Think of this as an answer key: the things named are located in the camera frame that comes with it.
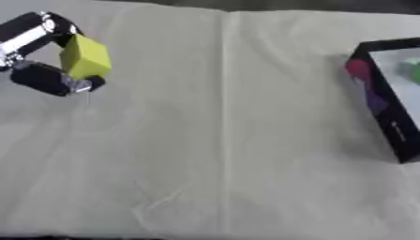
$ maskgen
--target white cloth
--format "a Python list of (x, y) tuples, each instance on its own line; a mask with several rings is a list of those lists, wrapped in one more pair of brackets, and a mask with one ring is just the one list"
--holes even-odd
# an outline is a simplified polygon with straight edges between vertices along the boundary
[(0, 233), (420, 238), (420, 164), (396, 164), (342, 70), (420, 17), (14, 0), (0, 22), (30, 10), (73, 20), (113, 69), (69, 98), (1, 75)]

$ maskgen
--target black box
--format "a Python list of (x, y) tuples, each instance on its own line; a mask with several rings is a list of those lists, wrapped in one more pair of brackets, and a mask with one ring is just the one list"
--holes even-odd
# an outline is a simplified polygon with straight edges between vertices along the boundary
[(420, 38), (363, 42), (346, 64), (401, 163), (420, 161), (420, 83), (410, 61), (420, 63)]

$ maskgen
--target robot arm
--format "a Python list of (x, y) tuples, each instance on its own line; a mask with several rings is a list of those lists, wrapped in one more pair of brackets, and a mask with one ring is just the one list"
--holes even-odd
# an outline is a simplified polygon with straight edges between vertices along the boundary
[(12, 70), (10, 78), (55, 96), (93, 91), (105, 83), (99, 76), (72, 79), (57, 67), (27, 61), (25, 57), (55, 42), (65, 47), (75, 34), (83, 34), (71, 21), (51, 12), (30, 12), (0, 25), (0, 71)]

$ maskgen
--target yellow cube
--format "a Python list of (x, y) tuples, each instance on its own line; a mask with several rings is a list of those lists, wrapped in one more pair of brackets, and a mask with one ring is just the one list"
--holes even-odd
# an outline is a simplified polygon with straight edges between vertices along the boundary
[(111, 60), (105, 45), (79, 34), (68, 42), (60, 58), (62, 69), (75, 79), (93, 75), (105, 77), (111, 70)]

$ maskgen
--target green object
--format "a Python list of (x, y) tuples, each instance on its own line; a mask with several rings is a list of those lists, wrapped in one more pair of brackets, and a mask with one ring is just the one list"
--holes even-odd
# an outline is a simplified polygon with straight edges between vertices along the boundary
[(420, 64), (416, 64), (412, 70), (412, 79), (416, 83), (420, 83)]
[(105, 45), (76, 34), (60, 53), (61, 67), (71, 77), (84, 79), (105, 77), (111, 70), (111, 60)]

